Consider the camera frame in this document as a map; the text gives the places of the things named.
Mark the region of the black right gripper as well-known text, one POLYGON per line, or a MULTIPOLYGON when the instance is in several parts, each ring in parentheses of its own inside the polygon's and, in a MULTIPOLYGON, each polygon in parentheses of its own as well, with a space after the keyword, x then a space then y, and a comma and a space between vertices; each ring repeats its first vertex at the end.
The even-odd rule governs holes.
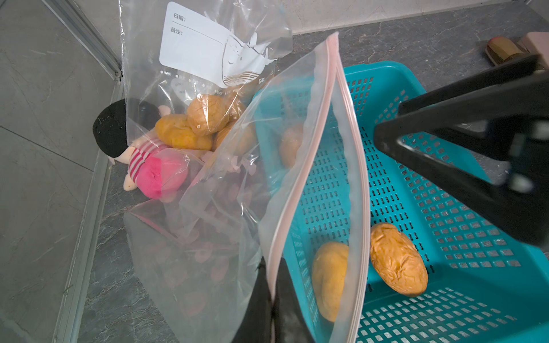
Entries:
POLYGON ((513 239, 548 245, 548 73, 533 74, 540 56, 516 59, 403 101, 398 115, 428 107, 430 133, 510 163, 503 184, 403 145, 390 124, 374 130, 375 147, 432 181, 513 239))

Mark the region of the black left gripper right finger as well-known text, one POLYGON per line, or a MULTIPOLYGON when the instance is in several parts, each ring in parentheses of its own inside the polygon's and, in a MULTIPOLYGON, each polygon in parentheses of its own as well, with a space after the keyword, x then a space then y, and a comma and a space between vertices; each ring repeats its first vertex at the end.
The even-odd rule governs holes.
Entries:
POLYGON ((274 342, 314 343, 295 293, 293 281, 284 258, 280 261, 274 301, 274 342))

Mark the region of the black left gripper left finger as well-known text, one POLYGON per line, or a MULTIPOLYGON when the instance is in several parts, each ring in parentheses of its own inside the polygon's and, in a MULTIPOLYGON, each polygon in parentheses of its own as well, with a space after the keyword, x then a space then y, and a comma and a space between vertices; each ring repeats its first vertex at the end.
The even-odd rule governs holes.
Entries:
POLYGON ((268 343, 271 341, 272 299, 266 277, 266 263, 261 259, 249 304, 232 343, 268 343))

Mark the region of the long yellow potato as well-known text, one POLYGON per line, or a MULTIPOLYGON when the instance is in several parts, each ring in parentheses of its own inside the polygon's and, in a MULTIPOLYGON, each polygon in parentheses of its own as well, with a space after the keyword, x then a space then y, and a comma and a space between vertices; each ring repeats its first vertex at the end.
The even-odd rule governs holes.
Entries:
POLYGON ((335 322, 340 308, 349 247, 340 242, 323 244, 313 260, 313 290, 320 314, 329 322, 335 322))

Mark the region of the pink dotted clear bag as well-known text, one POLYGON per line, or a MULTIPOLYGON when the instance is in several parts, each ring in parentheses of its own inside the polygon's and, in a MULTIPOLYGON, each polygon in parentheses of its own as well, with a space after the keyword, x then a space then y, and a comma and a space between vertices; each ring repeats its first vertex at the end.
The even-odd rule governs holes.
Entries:
POLYGON ((259 91, 237 121, 254 124, 257 146, 240 157, 223 144, 169 203, 150 200, 124 216, 134 271, 174 342, 232 342, 262 258, 272 299, 290 227, 329 116, 347 164, 350 237, 345 286, 328 342, 356 338, 367 283, 370 210, 367 166, 353 100, 331 34, 259 91), (284 132, 303 124, 286 168, 284 132))

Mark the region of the wrinkled brown potato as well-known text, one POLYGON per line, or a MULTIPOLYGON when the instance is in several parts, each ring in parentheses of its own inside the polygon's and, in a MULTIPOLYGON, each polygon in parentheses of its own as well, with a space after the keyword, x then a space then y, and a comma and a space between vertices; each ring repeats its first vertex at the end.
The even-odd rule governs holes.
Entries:
POLYGON ((379 223, 371 227, 370 260, 384 283, 397 293, 417 297, 427 290, 428 275, 423 259, 396 226, 379 223))

